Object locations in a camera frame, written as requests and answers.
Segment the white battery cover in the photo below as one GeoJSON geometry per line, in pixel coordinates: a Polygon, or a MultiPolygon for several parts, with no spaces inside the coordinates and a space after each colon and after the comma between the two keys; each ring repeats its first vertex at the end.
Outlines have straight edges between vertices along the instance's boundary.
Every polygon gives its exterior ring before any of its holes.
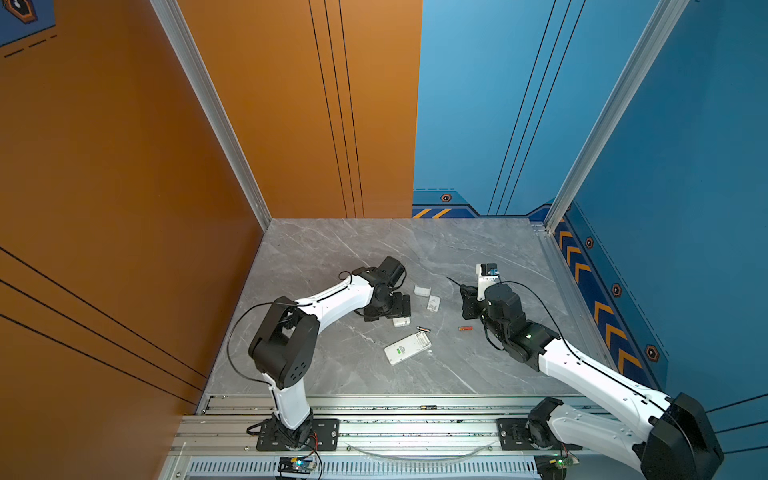
{"type": "Polygon", "coordinates": [[[427,287],[414,286],[414,294],[419,297],[428,298],[431,295],[431,289],[427,287]]]}
{"type": "Polygon", "coordinates": [[[430,312],[438,312],[441,299],[438,296],[430,295],[427,302],[427,310],[430,312]]]}

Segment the white TCL remote control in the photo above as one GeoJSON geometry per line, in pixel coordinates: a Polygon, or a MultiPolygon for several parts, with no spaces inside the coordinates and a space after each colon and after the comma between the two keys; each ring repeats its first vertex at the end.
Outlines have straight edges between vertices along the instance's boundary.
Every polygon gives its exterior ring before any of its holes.
{"type": "Polygon", "coordinates": [[[391,365],[397,365],[415,355],[428,351],[431,341],[424,331],[418,331],[384,348],[385,356],[391,365]]]}

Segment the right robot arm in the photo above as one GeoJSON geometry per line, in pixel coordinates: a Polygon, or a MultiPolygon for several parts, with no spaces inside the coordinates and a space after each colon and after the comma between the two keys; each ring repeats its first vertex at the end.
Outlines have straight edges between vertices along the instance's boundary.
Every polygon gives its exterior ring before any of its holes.
{"type": "Polygon", "coordinates": [[[490,345],[532,370],[555,378],[607,411],[581,413],[546,397],[528,414],[529,443],[544,450],[584,447],[647,479],[711,479],[725,460],[701,403],[636,383],[579,351],[559,328],[527,319],[510,282],[463,285],[462,316],[478,319],[490,345]]]}

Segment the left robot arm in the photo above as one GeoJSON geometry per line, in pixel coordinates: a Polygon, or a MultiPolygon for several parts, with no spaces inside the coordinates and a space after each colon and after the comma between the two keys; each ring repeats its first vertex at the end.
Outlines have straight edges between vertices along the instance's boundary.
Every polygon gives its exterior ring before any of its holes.
{"type": "Polygon", "coordinates": [[[273,301],[253,337],[248,355],[269,386],[276,412],[270,432],[290,448],[314,440],[313,411],[304,386],[319,335],[342,317],[358,313],[366,322],[410,315],[410,298],[400,291],[405,266],[388,256],[376,267],[360,267],[338,284],[310,297],[273,301]]]}

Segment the right green circuit board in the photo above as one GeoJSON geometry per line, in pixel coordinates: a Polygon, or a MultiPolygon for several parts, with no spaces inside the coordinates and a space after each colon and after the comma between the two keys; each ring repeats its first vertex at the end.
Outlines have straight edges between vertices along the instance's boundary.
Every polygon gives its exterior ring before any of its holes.
{"type": "Polygon", "coordinates": [[[542,480],[565,480],[568,470],[580,464],[576,456],[535,456],[536,470],[542,480]]]}

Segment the green circuit board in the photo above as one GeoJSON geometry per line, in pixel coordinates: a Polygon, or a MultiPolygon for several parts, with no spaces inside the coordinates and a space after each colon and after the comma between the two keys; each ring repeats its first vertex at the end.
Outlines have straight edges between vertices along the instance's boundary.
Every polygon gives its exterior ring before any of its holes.
{"type": "Polygon", "coordinates": [[[542,480],[565,480],[568,470],[580,464],[576,456],[535,456],[536,470],[542,480]]]}
{"type": "Polygon", "coordinates": [[[310,479],[321,473],[315,456],[280,457],[277,464],[278,479],[310,479]]]}

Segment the left green circuit board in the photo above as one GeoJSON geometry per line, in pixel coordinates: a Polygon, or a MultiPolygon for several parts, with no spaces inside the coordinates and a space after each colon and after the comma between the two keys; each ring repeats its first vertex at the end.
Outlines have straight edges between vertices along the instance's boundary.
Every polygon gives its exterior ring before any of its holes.
{"type": "Polygon", "coordinates": [[[278,479],[310,479],[321,473],[315,456],[280,457],[277,464],[278,479]]]}

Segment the aluminium rail frame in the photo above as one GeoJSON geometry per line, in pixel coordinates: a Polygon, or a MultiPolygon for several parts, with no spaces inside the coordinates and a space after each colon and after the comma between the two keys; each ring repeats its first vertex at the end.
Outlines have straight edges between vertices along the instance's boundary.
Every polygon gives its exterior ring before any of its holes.
{"type": "MultiPolygon", "coordinates": [[[[606,416],[589,399],[566,395],[581,413],[606,416]]],[[[280,457],[315,456],[321,473],[310,479],[531,478],[535,456],[576,456],[582,465],[616,460],[582,450],[504,451],[496,420],[525,418],[539,403],[530,395],[319,396],[309,401],[314,419],[340,422],[338,447],[258,451],[260,426],[272,418],[273,399],[212,395],[182,419],[160,475],[164,479],[278,479],[280,457]]]]}

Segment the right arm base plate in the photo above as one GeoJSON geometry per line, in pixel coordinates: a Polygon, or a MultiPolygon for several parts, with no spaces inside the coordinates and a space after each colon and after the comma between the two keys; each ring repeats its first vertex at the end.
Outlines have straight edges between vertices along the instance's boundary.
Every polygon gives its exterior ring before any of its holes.
{"type": "Polygon", "coordinates": [[[496,427],[504,451],[582,450],[581,446],[575,444],[563,444],[540,422],[531,422],[525,418],[499,418],[496,427]]]}

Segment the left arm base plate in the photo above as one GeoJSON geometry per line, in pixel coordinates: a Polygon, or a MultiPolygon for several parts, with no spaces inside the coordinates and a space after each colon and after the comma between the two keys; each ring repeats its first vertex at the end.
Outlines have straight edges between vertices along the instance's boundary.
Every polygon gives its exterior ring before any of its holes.
{"type": "Polygon", "coordinates": [[[259,428],[258,451],[288,451],[313,448],[319,452],[335,451],[338,447],[340,422],[336,418],[308,417],[297,429],[291,430],[276,417],[266,420],[259,428]]]}

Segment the right aluminium corner post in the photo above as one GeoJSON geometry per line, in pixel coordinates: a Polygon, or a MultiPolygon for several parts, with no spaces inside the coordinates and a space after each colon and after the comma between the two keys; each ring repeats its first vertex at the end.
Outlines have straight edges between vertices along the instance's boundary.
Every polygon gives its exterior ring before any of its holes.
{"type": "Polygon", "coordinates": [[[688,4],[688,0],[662,0],[657,3],[543,222],[547,234],[552,235],[564,219],[567,208],[575,199],[688,4]]]}

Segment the aluminium corner post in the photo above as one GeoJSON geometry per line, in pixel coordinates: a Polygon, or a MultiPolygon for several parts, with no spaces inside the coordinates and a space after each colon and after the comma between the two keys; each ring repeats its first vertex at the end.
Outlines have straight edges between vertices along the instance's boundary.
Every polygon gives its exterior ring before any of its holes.
{"type": "Polygon", "coordinates": [[[543,222],[547,234],[552,235],[564,219],[567,208],[575,199],[688,4],[688,0],[662,0],[657,3],[543,222]]]}
{"type": "Polygon", "coordinates": [[[272,215],[177,1],[151,6],[263,232],[272,215]]]}

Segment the left aluminium corner post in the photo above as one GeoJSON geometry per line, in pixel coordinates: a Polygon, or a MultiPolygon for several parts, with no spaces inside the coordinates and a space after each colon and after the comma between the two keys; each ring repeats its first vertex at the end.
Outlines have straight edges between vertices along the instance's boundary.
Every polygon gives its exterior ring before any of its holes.
{"type": "Polygon", "coordinates": [[[263,232],[272,215],[177,1],[151,6],[263,232]]]}

